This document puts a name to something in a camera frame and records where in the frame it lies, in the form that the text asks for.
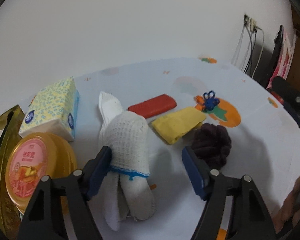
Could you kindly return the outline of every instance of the electrical outlet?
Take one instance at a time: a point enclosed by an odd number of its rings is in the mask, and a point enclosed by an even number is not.
[[[250,26],[250,17],[246,14],[244,15],[243,25],[246,26],[247,28],[249,28]]]
[[[253,18],[250,18],[250,31],[254,32],[255,27],[257,27],[257,21]]]

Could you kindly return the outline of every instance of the yellow cloth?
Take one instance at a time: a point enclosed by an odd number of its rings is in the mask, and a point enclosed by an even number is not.
[[[159,117],[152,122],[152,126],[167,143],[174,144],[205,119],[206,115],[201,111],[186,107]]]

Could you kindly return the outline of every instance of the cable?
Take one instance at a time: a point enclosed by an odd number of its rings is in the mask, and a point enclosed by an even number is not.
[[[253,43],[253,49],[252,49],[252,54],[254,52],[254,48],[256,46],[256,41],[257,41],[257,29],[254,31],[254,43]],[[250,70],[249,70],[249,76],[251,76],[251,71],[252,71],[252,60],[250,62]]]
[[[242,27],[241,36],[239,38],[237,48],[235,49],[234,55],[233,55],[232,60],[231,60],[231,64],[233,64],[233,65],[236,65],[237,61],[238,61],[238,57],[239,57],[239,53],[240,53],[240,49],[241,49],[241,44],[242,44],[243,32],[244,32],[244,26]]]
[[[264,47],[264,44],[265,44],[265,32],[263,31],[263,29],[259,28],[259,27],[256,27],[257,29],[261,30],[262,31],[262,34],[263,34],[263,41],[262,41],[262,47],[261,47],[261,51],[260,51],[260,55],[259,55],[259,59],[258,59],[258,63],[253,71],[253,74],[252,74],[252,78],[254,76],[254,73],[256,72],[256,69],[259,65],[259,62],[260,62],[260,59],[261,59],[261,55],[262,55],[262,52],[263,52],[263,47]]]
[[[247,73],[248,72],[248,70],[249,70],[249,67],[250,67],[250,69],[252,68],[252,54],[253,54],[253,50],[254,50],[254,46],[256,45],[256,37],[255,37],[255,39],[254,39],[254,44],[253,44],[253,47],[251,46],[251,53],[250,53],[250,57],[249,57],[249,60],[248,60],[248,62],[247,62],[247,65],[246,65],[246,67],[245,67],[245,69],[244,69],[244,72],[245,73]]]
[[[243,59],[243,61],[241,62],[241,64],[242,64],[241,71],[243,71],[244,64],[245,64],[245,62],[246,62],[246,60],[247,60],[249,48],[250,48],[250,43],[249,43],[249,45],[248,45],[248,47],[247,47],[247,51],[246,51],[246,54],[244,55],[244,59]]]
[[[247,27],[247,26],[245,26],[245,27],[246,27],[247,32],[248,32],[248,34],[249,34],[249,37],[250,37],[250,45],[251,45],[251,52],[250,52],[250,59],[249,59],[249,61],[250,61],[250,60],[252,61],[252,37],[251,37],[251,33],[250,33],[249,30],[248,30],[248,27]],[[248,61],[247,65],[246,65],[246,67],[245,67],[245,69],[244,69],[244,73],[247,72],[247,67],[248,67],[248,64],[250,63],[249,61]]]

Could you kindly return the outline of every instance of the power cord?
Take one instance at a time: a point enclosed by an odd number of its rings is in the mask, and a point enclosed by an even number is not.
[[[240,71],[243,71],[243,68],[244,68],[245,62],[246,62],[246,60],[247,60],[247,56],[248,56],[248,52],[249,52],[249,48],[250,48],[250,43],[249,43],[249,45],[248,45],[248,47],[247,47],[246,54],[244,55],[244,58],[243,58],[243,60],[242,60],[242,62],[241,62],[241,65],[242,65],[242,67],[241,67]]]
[[[255,67],[255,69],[254,69],[254,71],[253,71],[252,76],[251,76],[252,78],[253,78],[253,76],[254,76],[254,74],[255,74],[255,72],[256,72],[256,70],[257,70],[257,67],[258,67],[258,65],[259,65],[259,62],[260,62],[260,59],[261,59],[261,55],[262,55],[262,52],[263,52],[263,47],[264,47],[264,44],[265,44],[265,32],[263,31],[263,29],[259,28],[258,26],[256,26],[256,29],[262,31],[262,34],[263,34],[263,41],[262,41],[262,47],[261,47],[261,51],[260,51],[258,63],[257,63],[257,65],[256,65],[256,67]]]
[[[251,45],[251,52],[250,52],[250,58],[249,58],[249,61],[248,61],[247,65],[246,65],[246,67],[245,67],[245,69],[244,69],[244,73],[247,72],[248,65],[250,64],[250,62],[252,62],[252,52],[253,52],[251,33],[249,32],[249,29],[248,29],[248,27],[247,27],[246,25],[245,25],[245,28],[246,28],[246,30],[247,30],[247,32],[248,32],[248,34],[249,34],[250,45]]]
[[[256,41],[257,41],[257,29],[254,30],[254,43],[253,43],[253,48],[252,48],[252,53],[254,52],[254,48],[256,46]],[[246,73],[248,72],[249,70],[249,76],[251,75],[251,70],[252,70],[252,59],[249,58],[249,61],[248,61],[248,64],[247,64],[247,70],[246,70]]]

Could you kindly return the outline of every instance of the white knitted glove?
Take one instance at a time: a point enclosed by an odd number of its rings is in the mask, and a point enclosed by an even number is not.
[[[146,149],[148,125],[143,117],[123,112],[119,100],[105,92],[99,95],[99,109],[103,124],[98,146],[108,145],[112,150],[111,171],[104,178],[100,193],[106,222],[117,231],[129,209],[140,220],[154,213],[154,198],[146,181],[150,173]]]
[[[104,134],[104,143],[112,150],[110,170],[120,174],[130,214],[139,220],[154,214],[154,197],[146,180],[150,175],[147,135],[146,119],[129,111],[114,117]]]
[[[123,112],[123,107],[116,97],[106,92],[101,92],[99,95],[99,110],[103,119],[98,142],[98,147],[101,149],[105,145],[104,134],[106,127],[115,116]],[[108,172],[100,187],[100,194],[103,196],[102,204],[105,220],[112,230],[118,231],[120,221],[125,220],[129,213],[127,201],[119,185],[118,173]]]

